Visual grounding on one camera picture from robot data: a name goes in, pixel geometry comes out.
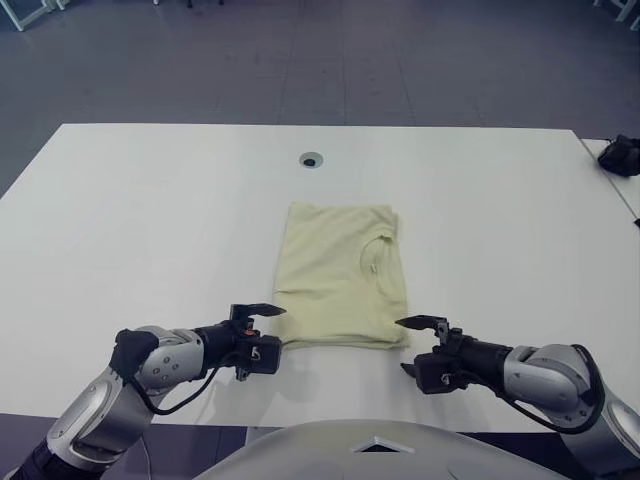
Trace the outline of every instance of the wire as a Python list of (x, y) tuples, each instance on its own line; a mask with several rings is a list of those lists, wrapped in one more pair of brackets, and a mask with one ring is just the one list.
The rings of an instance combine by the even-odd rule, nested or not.
[(498, 390), (493, 385), (489, 385), (479, 375), (476, 375), (475, 373), (469, 372), (467, 370), (463, 370), (460, 373), (469, 377), (471, 380), (473, 380), (474, 383), (478, 383), (480, 385), (487, 387), (496, 395), (496, 397), (502, 399), (507, 405), (515, 408), (517, 411), (522, 413), (524, 416), (530, 418), (534, 422), (539, 423), (540, 425), (547, 427), (548, 429), (553, 430), (554, 432), (562, 433), (564, 435), (577, 435), (579, 433), (586, 432), (591, 427), (593, 427), (593, 425), (595, 425), (595, 423), (598, 421), (598, 418), (600, 417), (600, 414), (602, 413), (602, 409), (604, 407), (604, 401), (605, 401), (606, 395), (604, 391), (604, 384), (602, 382), (602, 377), (600, 376), (600, 371), (598, 370), (598, 367), (596, 366), (596, 363), (593, 357), (591, 356), (591, 353), (589, 352), (589, 350), (587, 350), (582, 345), (571, 345), (571, 346), (575, 348), (578, 351), (578, 353), (580, 353), (584, 357), (585, 362), (587, 364), (587, 370), (589, 371), (589, 377), (592, 382), (591, 390), (595, 391), (595, 395), (597, 398), (596, 405), (593, 411), (591, 412), (591, 415), (589, 416), (589, 418), (587, 418), (585, 422), (578, 425), (577, 427), (561, 427), (559, 425), (555, 425), (551, 422), (548, 422), (547, 420), (544, 420), (543, 418), (540, 418), (538, 415), (530, 412), (526, 408), (518, 405), (515, 402), (515, 400), (507, 397), (505, 392)]
[(168, 408), (166, 410), (162, 410), (162, 409), (156, 407), (151, 402), (151, 399), (147, 395), (147, 392), (145, 392), (144, 388), (142, 388), (142, 385), (140, 385), (140, 383), (138, 382), (138, 380), (135, 377), (131, 379), (131, 385), (133, 385), (133, 388), (135, 389), (136, 392), (138, 392), (138, 395), (142, 399), (142, 402), (144, 403), (144, 405), (152, 413), (155, 413), (156, 415), (162, 415), (162, 416), (171, 415), (172, 413), (177, 412), (182, 407), (184, 407), (188, 403), (193, 402), (196, 398), (198, 398), (202, 394), (202, 392), (204, 392), (206, 390), (206, 388), (209, 386), (209, 384), (213, 380), (213, 377), (215, 377), (216, 373), (218, 373), (218, 370), (220, 370), (220, 367), (214, 368), (213, 371), (211, 372), (211, 374), (209, 375), (209, 378), (207, 378), (207, 380), (202, 384), (202, 386), (194, 394), (188, 396), (187, 398), (182, 400), (180, 403), (177, 403), (173, 407)]
[(153, 470), (151, 470), (151, 455), (149, 455), (149, 447), (147, 447), (147, 441), (144, 439), (144, 434), (140, 437), (140, 443), (142, 444), (144, 456), (147, 457), (147, 480), (153, 480)]

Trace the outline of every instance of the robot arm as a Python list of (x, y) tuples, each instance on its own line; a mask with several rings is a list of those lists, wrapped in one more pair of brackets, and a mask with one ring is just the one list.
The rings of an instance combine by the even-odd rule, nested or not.
[[(56, 421), (12, 480), (97, 479), (131, 447), (154, 415), (168, 415), (195, 399), (221, 367), (235, 367), (236, 379), (273, 374), (282, 343), (253, 329), (251, 315), (275, 316), (268, 304), (233, 305), (229, 320), (195, 330), (142, 327), (123, 330), (109, 366)], [(202, 379), (200, 389), (161, 410), (166, 395), (182, 382)]]
[[(403, 369), (425, 394), (466, 389), (471, 383), (532, 420), (560, 433), (574, 456), (598, 476), (640, 468), (640, 416), (602, 381), (580, 345), (516, 348), (476, 340), (442, 317), (399, 320), (407, 328), (433, 329), (440, 345)], [(540, 418), (516, 402), (538, 409)]]

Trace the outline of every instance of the yellow t-shirt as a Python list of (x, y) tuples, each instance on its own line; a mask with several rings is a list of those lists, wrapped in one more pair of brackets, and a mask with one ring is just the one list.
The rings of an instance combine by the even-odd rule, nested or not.
[(286, 347), (408, 344), (394, 323), (407, 316), (396, 230), (389, 206), (291, 205), (273, 294)]

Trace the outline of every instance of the gray carpet floor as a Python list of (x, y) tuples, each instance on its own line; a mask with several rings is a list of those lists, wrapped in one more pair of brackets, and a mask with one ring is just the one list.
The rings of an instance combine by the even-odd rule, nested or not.
[(0, 195), (65, 122), (640, 136), (638, 34), (589, 0), (194, 3), (74, 0), (22, 34), (0, 11)]

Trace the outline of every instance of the white table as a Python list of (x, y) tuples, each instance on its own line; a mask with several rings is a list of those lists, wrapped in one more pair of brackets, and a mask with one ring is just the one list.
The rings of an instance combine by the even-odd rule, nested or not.
[[(598, 156), (609, 145), (607, 140), (582, 140), (582, 142), (591, 152), (594, 161), (597, 161)], [(640, 176), (625, 178), (604, 172), (618, 193), (620, 193), (623, 203), (633, 212), (636, 218), (640, 217)]]
[[(324, 165), (302, 168), (307, 151)], [(495, 343), (582, 343), (638, 407), (637, 227), (584, 154), (569, 131), (64, 125), (0, 201), (0, 412), (59, 415), (122, 328), (196, 327), (268, 301), (295, 200), (391, 204), (412, 313)], [(540, 430), (480, 387), (423, 396), (399, 363), (433, 344), (286, 352), (276, 376), (227, 369), (157, 421)]]

